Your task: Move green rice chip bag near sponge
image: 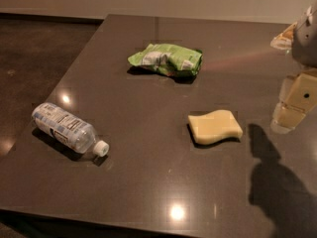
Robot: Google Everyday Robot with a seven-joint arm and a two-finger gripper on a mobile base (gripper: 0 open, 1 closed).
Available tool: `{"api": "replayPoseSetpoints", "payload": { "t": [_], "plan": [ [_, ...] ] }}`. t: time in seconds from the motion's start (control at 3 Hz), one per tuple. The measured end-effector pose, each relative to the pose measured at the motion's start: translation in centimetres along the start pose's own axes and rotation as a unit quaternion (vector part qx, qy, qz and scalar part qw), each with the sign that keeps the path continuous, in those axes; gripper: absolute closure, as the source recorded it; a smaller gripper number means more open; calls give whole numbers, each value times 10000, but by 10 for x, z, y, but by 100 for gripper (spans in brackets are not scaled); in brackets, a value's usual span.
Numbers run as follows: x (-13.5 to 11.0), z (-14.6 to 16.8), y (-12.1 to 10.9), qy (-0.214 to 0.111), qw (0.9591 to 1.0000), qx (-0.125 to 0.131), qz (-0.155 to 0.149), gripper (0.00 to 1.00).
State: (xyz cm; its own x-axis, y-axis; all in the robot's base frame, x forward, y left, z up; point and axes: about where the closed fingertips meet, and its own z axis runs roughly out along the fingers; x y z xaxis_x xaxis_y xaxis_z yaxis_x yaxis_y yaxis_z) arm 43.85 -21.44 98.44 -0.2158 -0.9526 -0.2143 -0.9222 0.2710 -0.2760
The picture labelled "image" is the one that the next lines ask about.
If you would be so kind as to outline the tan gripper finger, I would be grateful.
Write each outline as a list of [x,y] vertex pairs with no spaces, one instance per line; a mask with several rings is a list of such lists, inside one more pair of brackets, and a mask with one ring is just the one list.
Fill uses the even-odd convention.
[[281,86],[278,103],[272,114],[273,132],[293,131],[317,105],[317,69],[310,68],[296,75],[288,75]]
[[278,50],[291,50],[296,26],[296,22],[289,25],[282,33],[271,40],[270,45]]

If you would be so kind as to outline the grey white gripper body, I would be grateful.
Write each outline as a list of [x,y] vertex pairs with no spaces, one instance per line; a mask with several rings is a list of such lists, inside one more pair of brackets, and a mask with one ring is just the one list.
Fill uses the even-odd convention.
[[317,2],[313,2],[297,21],[292,56],[305,66],[317,67]]

